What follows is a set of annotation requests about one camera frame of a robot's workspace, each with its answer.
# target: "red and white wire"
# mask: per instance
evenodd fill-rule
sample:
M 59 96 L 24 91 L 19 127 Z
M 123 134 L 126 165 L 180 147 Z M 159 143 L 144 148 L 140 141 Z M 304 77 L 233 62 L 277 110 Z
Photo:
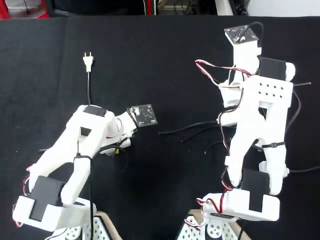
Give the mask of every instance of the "red and white wire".
M 24 180 L 23 180 L 23 184 L 22 184 L 22 191 L 23 191 L 23 195 L 25 196 L 29 196 L 29 193 L 26 192 L 26 184 L 29 181 L 30 175 L 28 175 Z
M 200 228 L 205 226 L 207 224 L 207 221 L 203 221 L 203 223 L 201 224 L 193 224 L 192 222 L 189 222 L 187 219 L 184 220 L 184 223 L 187 224 L 188 226 L 197 229 L 198 231 L 200 231 Z
M 12 205 L 12 214 L 14 214 L 14 210 L 16 207 L 16 203 Z M 21 228 L 24 224 L 22 222 L 13 221 L 16 228 Z
M 208 198 L 207 200 L 203 200 L 203 199 L 201 199 L 201 198 L 198 197 L 198 198 L 196 198 L 195 200 L 196 200 L 196 202 L 197 202 L 199 205 L 201 205 L 201 207 L 202 207 L 202 205 L 203 205 L 204 203 L 208 203 L 208 201 L 210 201 L 210 202 L 212 203 L 212 205 L 214 206 L 214 209 L 216 210 L 216 212 L 217 212 L 218 214 L 222 214 L 225 194 L 226 194 L 226 192 L 231 191 L 231 190 L 229 190 L 229 189 L 226 188 L 226 189 L 223 191 L 223 193 L 221 194 L 221 197 L 220 197 L 219 208 L 217 207 L 217 204 L 215 203 L 215 201 L 214 201 L 212 198 Z
M 33 165 L 34 165 L 34 164 L 31 164 L 31 165 L 27 166 L 25 170 L 27 170 L 28 172 L 30 172 L 30 168 L 31 168 Z
M 210 73 L 205 70 L 204 67 L 202 67 L 200 64 L 204 64 L 204 65 L 207 65 L 207 66 L 210 66 L 210 67 L 213 67 L 213 68 L 220 68 L 220 69 L 228 69 L 228 70 L 234 70 L 234 71 L 240 71 L 244 74 L 246 74 L 247 76 L 251 76 L 252 74 L 250 72 L 248 72 L 247 70 L 245 69 L 242 69 L 242 68 L 237 68 L 237 67 L 233 67 L 233 66 L 217 66 L 217 65 L 213 65 L 211 64 L 210 62 L 207 62 L 205 60 L 202 60 L 202 59 L 197 59 L 194 61 L 195 62 L 195 65 L 198 67 L 198 69 L 200 69 L 200 71 L 206 75 L 210 80 L 211 82 L 216 85 L 217 87 L 222 87 L 222 88 L 238 88 L 240 86 L 240 84 L 237 84 L 237 85 L 228 85 L 228 86 L 222 86 L 222 85 L 219 85 L 220 82 L 218 82 L 217 80 L 215 80 L 211 75 Z

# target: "black cable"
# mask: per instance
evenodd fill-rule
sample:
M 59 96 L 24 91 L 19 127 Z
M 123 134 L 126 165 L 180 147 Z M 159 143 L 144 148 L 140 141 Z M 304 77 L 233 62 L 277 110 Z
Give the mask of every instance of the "black cable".
M 201 122 L 196 122 L 196 123 L 193 123 L 188 126 L 185 126 L 185 127 L 182 127 L 182 128 L 176 129 L 176 130 L 172 130 L 172 131 L 160 131 L 160 132 L 158 132 L 158 134 L 159 135 L 176 134 L 176 133 L 179 133 L 184 130 L 191 129 L 191 128 L 194 128 L 197 126 L 207 125 L 207 124 L 216 124 L 216 123 L 217 123 L 217 121 L 201 121 Z
M 238 236 L 238 240 L 241 240 L 242 234 L 244 233 L 244 228 L 242 227 Z
M 295 90 L 292 91 L 292 94 L 295 96 L 297 103 L 298 103 L 298 107 L 295 111 L 295 113 L 293 114 L 293 116 L 291 117 L 291 119 L 288 121 L 287 125 L 286 125 L 286 129 L 285 129 L 285 133 L 288 132 L 288 129 L 290 128 L 290 126 L 294 123 L 294 121 L 296 120 L 296 118 L 298 117 L 300 111 L 301 111 L 301 107 L 302 107 L 302 103 L 300 98 L 298 97 L 297 93 Z
M 24 2 L 24 5 L 25 5 L 26 13 L 29 14 L 30 11 L 29 11 L 29 8 L 28 8 L 28 6 L 27 6 L 26 0 L 23 0 L 23 2 Z
M 92 162 L 93 160 L 103 151 L 108 150 L 108 149 L 116 149 L 119 150 L 121 152 L 124 152 L 127 156 L 127 161 L 128 161 L 128 155 L 126 150 L 124 150 L 122 147 L 119 147 L 118 145 L 108 145 L 108 146 L 103 146 L 99 149 L 99 151 L 97 151 L 95 153 L 95 155 L 92 157 L 91 161 L 90 161 L 90 175 L 89 175 L 89 201 L 90 201 L 90 225 L 91 225 L 91 236 L 90 236 L 90 240 L 93 240 L 94 237 L 94 204 L 92 202 L 92 189 L 93 189 L 93 181 L 92 181 Z
M 261 32 L 260 32 L 258 47 L 261 46 L 262 40 L 263 40 L 263 38 L 264 38 L 265 27 L 264 27 L 264 25 L 263 25 L 261 22 L 259 22 L 259 21 L 251 22 L 251 23 L 249 23 L 249 24 L 246 26 L 246 28 L 243 30 L 243 32 L 240 34 L 238 40 L 236 41 L 237 44 L 239 44 L 239 43 L 241 42 L 242 37 L 246 34 L 246 32 L 248 31 L 248 29 L 250 29 L 250 28 L 251 28 L 252 26 L 254 26 L 254 25 L 260 26 Z
M 217 145 L 217 144 L 223 144 L 224 142 L 223 141 L 214 141 L 213 143 L 211 143 L 209 146 L 206 147 L 206 149 L 204 150 L 204 154 L 207 154 L 208 150 L 210 148 L 212 148 L 213 146 Z M 260 146 L 257 146 L 255 144 L 252 144 L 250 148 L 253 148 L 253 149 L 257 149 L 258 151 L 260 152 L 263 152 L 264 149 Z
M 139 128 L 139 125 L 138 125 L 138 123 L 137 123 L 137 120 L 134 118 L 134 116 L 132 116 L 132 111 L 130 110 L 129 107 L 126 108 L 126 112 L 129 114 L 130 118 L 131 118 L 132 121 L 134 122 L 135 130 L 133 130 L 133 134 L 135 134 L 136 132 L 138 132 L 138 128 Z
M 307 168 L 307 169 L 290 169 L 290 173 L 293 173 L 293 174 L 304 174 L 304 173 L 309 173 L 309 172 L 312 172 L 312 171 L 315 171 L 315 170 L 320 170 L 320 166 L 314 166 L 314 167 L 310 167 L 310 168 Z
M 88 97 L 88 104 L 91 105 L 92 101 L 91 101 L 90 72 L 89 71 L 88 71 L 88 84 L 87 84 L 87 88 L 86 88 L 86 93 L 87 93 L 87 97 Z
M 174 2 L 174 4 L 173 4 L 174 13 L 175 13 L 176 15 L 178 14 L 178 12 L 177 12 L 177 4 L 178 4 L 179 1 L 180 1 L 180 0 L 176 0 L 176 1 Z
M 245 221 L 243 224 L 242 224 L 242 227 L 241 227 L 241 230 L 240 230 L 240 233 L 239 233 L 239 236 L 238 236 L 238 240 L 241 240 L 241 237 L 242 237 L 242 235 L 243 235 L 243 233 L 244 233 L 244 231 L 245 231 L 245 227 L 246 227 L 246 225 L 247 225 L 247 221 Z
M 201 133 L 203 133 L 203 132 L 205 132 L 205 131 L 207 131 L 207 130 L 209 130 L 209 129 L 213 129 L 213 128 L 216 128 L 216 127 L 219 127 L 219 125 L 207 126 L 207 127 L 203 128 L 203 129 L 200 129 L 200 130 L 194 132 L 193 134 L 191 134 L 191 135 L 189 135 L 189 136 L 186 136 L 186 137 L 185 137 L 184 139 L 182 139 L 180 142 L 181 142 L 181 143 L 185 143 L 186 141 L 192 139 L 193 137 L 195 137 L 195 136 L 197 136 L 197 135 L 199 135 L 199 134 L 201 134 Z
M 306 85 L 311 85 L 312 82 L 306 81 L 306 82 L 301 82 L 301 83 L 295 83 L 293 84 L 294 87 L 301 87 L 301 86 L 306 86 Z
M 225 137 L 225 134 L 224 134 L 224 128 L 221 124 L 221 117 L 223 114 L 226 114 L 226 113 L 232 113 L 234 112 L 235 110 L 238 109 L 238 107 L 240 106 L 241 104 L 241 100 L 242 100 L 242 97 L 244 95 L 244 89 L 242 88 L 241 90 L 241 95 L 240 95 L 240 99 L 239 99 L 239 103 L 233 108 L 233 109 L 230 109 L 230 110 L 226 110 L 226 111 L 223 111 L 222 113 L 220 113 L 219 115 L 219 124 L 220 124 L 220 130 L 221 130 L 221 135 L 222 135 L 222 141 L 223 141 L 223 145 L 225 146 L 225 149 L 227 151 L 227 155 L 229 156 L 230 155 L 230 147 L 228 146 L 228 144 L 226 143 L 226 137 Z
M 215 145 L 217 145 L 217 144 L 223 144 L 224 143 L 224 141 L 215 141 L 215 142 L 213 142 L 213 143 L 211 143 L 209 146 L 207 146 L 206 147 L 206 149 L 204 150 L 204 154 L 207 154 L 207 151 L 211 148 L 211 147 L 213 147 L 213 146 L 215 146 Z
M 62 234 L 64 234 L 64 233 L 67 231 L 67 229 L 68 229 L 68 228 L 65 228 L 65 230 L 64 230 L 62 233 L 58 234 L 58 235 L 54 235 L 54 236 L 51 236 L 51 237 L 47 237 L 46 240 L 54 239 L 54 238 L 56 238 L 56 237 L 61 236 Z

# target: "robotic arm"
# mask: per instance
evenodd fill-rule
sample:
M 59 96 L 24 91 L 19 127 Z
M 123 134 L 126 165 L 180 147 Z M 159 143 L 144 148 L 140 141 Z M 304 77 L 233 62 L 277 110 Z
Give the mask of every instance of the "robotic arm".
M 197 201 L 208 221 L 276 221 L 280 201 L 275 196 L 289 172 L 285 163 L 285 133 L 295 66 L 261 57 L 259 39 L 248 25 L 225 29 L 225 35 L 233 46 L 234 67 L 247 72 L 245 76 L 237 70 L 232 82 L 227 79 L 218 85 L 224 107 L 234 107 L 218 117 L 222 126 L 236 125 L 225 157 L 232 186 L 224 193 L 209 193 Z M 266 110 L 265 116 L 259 108 Z M 266 161 L 259 164 L 259 171 L 243 169 L 244 157 L 256 140 Z
M 129 147 L 138 127 L 156 123 L 150 104 L 128 108 L 119 116 L 99 106 L 79 106 L 54 145 L 27 168 L 30 195 L 19 197 L 13 219 L 51 232 L 88 224 L 90 202 L 78 196 L 90 175 L 91 160 L 102 147 Z M 115 148 L 101 151 L 114 152 Z M 48 177 L 65 163 L 74 166 L 67 183 Z

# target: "red object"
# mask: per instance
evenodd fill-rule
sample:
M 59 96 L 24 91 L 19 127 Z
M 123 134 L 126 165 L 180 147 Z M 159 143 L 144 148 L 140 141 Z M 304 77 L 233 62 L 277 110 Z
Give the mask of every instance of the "red object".
M 146 5 L 147 5 L 147 14 L 148 14 L 148 15 L 152 15 L 152 4 L 151 4 L 151 0 L 147 0 L 147 1 L 146 1 Z
M 45 13 L 38 17 L 38 19 L 49 18 L 47 8 L 44 0 L 41 0 L 42 6 L 45 9 Z M 0 0 L 0 19 L 10 19 L 8 7 L 5 0 Z
M 9 19 L 10 15 L 5 0 L 0 0 L 0 19 Z

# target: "white wall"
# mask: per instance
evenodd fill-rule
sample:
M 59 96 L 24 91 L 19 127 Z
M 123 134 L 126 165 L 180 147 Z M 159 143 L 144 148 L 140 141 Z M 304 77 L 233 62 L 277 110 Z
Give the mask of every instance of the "white wall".
M 248 13 L 261 17 L 320 16 L 320 0 L 251 0 Z

